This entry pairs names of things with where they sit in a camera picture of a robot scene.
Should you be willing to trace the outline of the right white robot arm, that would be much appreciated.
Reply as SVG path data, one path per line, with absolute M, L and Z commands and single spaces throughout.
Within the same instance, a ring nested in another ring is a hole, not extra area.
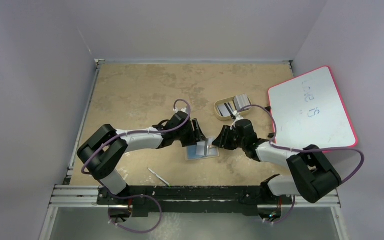
M 340 174 L 316 145 L 297 152 L 278 149 L 269 140 L 259 138 L 248 119 L 239 120 L 234 126 L 224 125 L 212 145 L 230 151 L 242 149 L 254 161 L 289 169 L 289 176 L 275 174 L 261 183 L 260 196 L 268 204 L 286 195 L 301 196 L 314 204 L 343 183 Z

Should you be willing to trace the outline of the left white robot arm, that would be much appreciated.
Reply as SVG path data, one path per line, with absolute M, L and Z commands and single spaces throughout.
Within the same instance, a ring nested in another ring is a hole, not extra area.
M 79 147 L 76 155 L 83 163 L 82 173 L 100 182 L 110 192 L 110 199 L 122 205 L 129 199 L 128 184 L 116 166 L 125 153 L 162 149 L 175 141 L 182 147 L 189 147 L 205 140 L 198 120 L 178 111 L 170 119 L 146 129 L 127 131 L 104 124 Z

